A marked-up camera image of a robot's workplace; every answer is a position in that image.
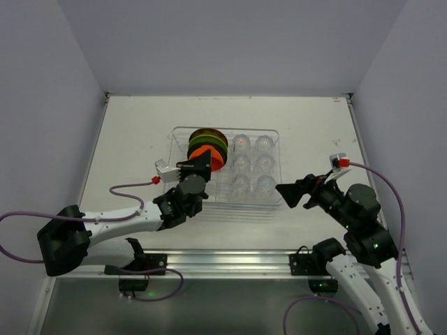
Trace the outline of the black plate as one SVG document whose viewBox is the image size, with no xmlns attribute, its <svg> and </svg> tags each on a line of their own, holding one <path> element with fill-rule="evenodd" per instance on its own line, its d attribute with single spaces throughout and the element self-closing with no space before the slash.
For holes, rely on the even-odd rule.
<svg viewBox="0 0 447 335">
<path fill-rule="evenodd" d="M 212 171 L 220 170 L 224 167 L 228 160 L 228 147 L 220 147 L 212 143 L 197 144 L 188 147 L 187 157 L 189 159 L 191 154 L 199 154 L 204 149 L 212 150 Z"/>
</svg>

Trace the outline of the lime green plate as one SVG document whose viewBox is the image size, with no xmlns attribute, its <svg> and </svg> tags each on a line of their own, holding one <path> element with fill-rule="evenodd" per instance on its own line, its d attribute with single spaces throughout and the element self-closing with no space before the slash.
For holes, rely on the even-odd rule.
<svg viewBox="0 0 447 335">
<path fill-rule="evenodd" d="M 203 144 L 203 143 L 212 143 L 215 145 L 218 145 L 220 147 L 227 147 L 228 143 L 225 140 L 222 140 L 220 137 L 213 136 L 213 135 L 199 135 L 193 138 L 192 140 L 189 140 L 188 147 L 192 147 L 197 144 Z"/>
</svg>

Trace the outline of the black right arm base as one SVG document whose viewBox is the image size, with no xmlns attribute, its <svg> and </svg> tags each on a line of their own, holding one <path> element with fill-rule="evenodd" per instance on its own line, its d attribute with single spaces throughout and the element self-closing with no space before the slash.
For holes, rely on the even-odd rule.
<svg viewBox="0 0 447 335">
<path fill-rule="evenodd" d="M 337 280 L 317 261 L 316 255 L 307 246 L 290 253 L 288 265 L 291 276 L 307 279 L 307 285 L 314 295 L 334 296 L 338 292 Z"/>
</svg>

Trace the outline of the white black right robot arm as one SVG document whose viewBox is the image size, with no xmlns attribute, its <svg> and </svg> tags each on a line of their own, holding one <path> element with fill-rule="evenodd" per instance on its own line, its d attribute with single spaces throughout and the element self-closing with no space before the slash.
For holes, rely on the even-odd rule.
<svg viewBox="0 0 447 335">
<path fill-rule="evenodd" d="M 344 244 L 326 239 L 311 253 L 290 255 L 291 262 L 304 258 L 312 270 L 333 276 L 373 334 L 432 333 L 406 284 L 402 255 L 378 220 L 381 205 L 373 188 L 354 184 L 342 192 L 329 176 L 313 174 L 275 188 L 290 208 L 308 195 L 305 209 L 320 207 L 346 229 Z"/>
</svg>

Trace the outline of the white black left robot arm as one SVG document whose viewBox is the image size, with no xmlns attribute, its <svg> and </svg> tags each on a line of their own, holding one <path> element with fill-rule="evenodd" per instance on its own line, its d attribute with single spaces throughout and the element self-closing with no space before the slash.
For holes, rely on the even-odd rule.
<svg viewBox="0 0 447 335">
<path fill-rule="evenodd" d="M 82 212 L 76 205 L 52 216 L 37 234 L 48 276 L 67 274 L 81 265 L 109 266 L 117 251 L 114 265 L 121 270 L 133 269 L 144 258 L 141 245 L 128 236 L 137 232 L 157 232 L 183 224 L 202 210 L 208 198 L 205 187 L 212 172 L 212 151 L 191 154 L 173 170 L 176 187 L 151 202 L 138 207 L 105 212 Z M 123 244 L 111 239 L 126 237 Z"/>
</svg>

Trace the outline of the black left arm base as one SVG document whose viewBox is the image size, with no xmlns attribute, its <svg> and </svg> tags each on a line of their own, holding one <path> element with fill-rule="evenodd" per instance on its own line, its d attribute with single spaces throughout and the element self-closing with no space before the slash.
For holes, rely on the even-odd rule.
<svg viewBox="0 0 447 335">
<path fill-rule="evenodd" d="M 144 274 L 144 279 L 131 279 L 129 271 L 147 271 L 158 269 L 152 276 L 163 276 L 166 274 L 168 256 L 165 253 L 145 253 L 138 256 L 124 268 L 106 265 L 104 274 L 108 276 L 119 276 L 118 289 L 124 295 L 136 297 L 136 293 L 144 292 L 149 286 L 150 274 Z"/>
</svg>

